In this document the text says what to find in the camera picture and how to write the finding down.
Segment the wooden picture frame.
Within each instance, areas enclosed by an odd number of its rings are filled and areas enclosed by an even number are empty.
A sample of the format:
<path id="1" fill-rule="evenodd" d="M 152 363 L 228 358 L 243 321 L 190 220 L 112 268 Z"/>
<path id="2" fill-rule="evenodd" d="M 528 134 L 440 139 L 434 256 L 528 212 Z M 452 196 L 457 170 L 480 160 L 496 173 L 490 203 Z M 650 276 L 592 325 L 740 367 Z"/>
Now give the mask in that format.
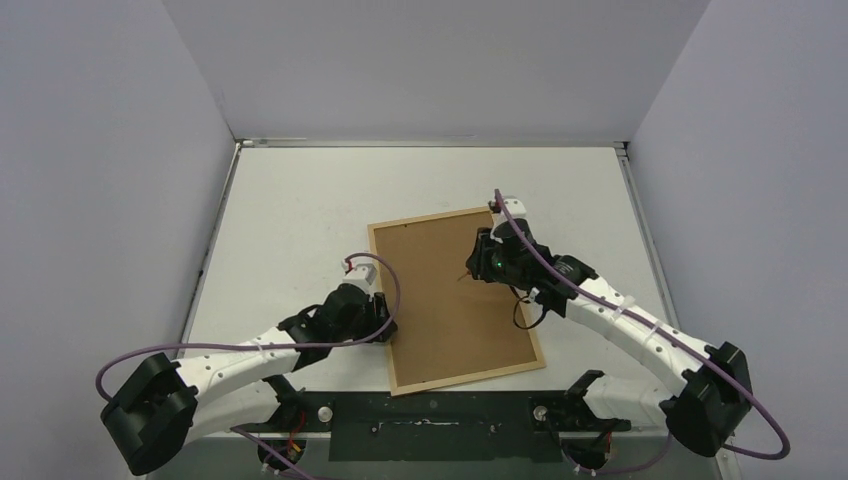
<path id="1" fill-rule="evenodd" d="M 546 362 L 538 337 L 515 326 L 530 310 L 510 290 L 466 277 L 476 232 L 493 221 L 477 207 L 368 227 L 370 250 L 398 326 L 387 348 L 390 392 L 409 395 L 538 370 Z"/>

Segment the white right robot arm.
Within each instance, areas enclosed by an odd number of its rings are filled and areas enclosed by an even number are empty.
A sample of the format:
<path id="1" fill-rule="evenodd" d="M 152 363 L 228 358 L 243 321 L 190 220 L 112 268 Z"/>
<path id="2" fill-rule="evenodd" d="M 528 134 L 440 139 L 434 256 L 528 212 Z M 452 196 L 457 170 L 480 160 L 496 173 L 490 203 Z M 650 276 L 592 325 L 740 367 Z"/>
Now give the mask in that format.
<path id="1" fill-rule="evenodd" d="M 480 228 L 466 268 L 475 280 L 521 291 L 544 313 L 596 332 L 654 376 L 638 381 L 586 372 L 568 390 L 568 421 L 580 429 L 611 419 L 666 427 L 693 453 L 716 455 L 751 409 L 727 381 L 751 387 L 743 352 L 730 343 L 714 347 L 657 319 L 573 256 L 553 255 L 541 244 L 533 249 L 537 256 L 507 223 Z"/>

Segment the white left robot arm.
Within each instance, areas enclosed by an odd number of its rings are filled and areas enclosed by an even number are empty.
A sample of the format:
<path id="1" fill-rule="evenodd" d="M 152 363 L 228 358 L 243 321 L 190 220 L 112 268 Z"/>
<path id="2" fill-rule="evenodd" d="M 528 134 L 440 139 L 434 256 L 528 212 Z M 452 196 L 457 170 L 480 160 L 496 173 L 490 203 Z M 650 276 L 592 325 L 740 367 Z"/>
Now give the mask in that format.
<path id="1" fill-rule="evenodd" d="M 343 283 L 323 303 L 240 344 L 201 344 L 201 355 L 176 360 L 167 347 L 150 347 L 100 419 L 136 476 L 231 426 L 265 422 L 286 430 L 299 405 L 280 391 L 283 375 L 324 360 L 334 348 L 386 341 L 397 329 L 399 306 L 382 292 Z"/>

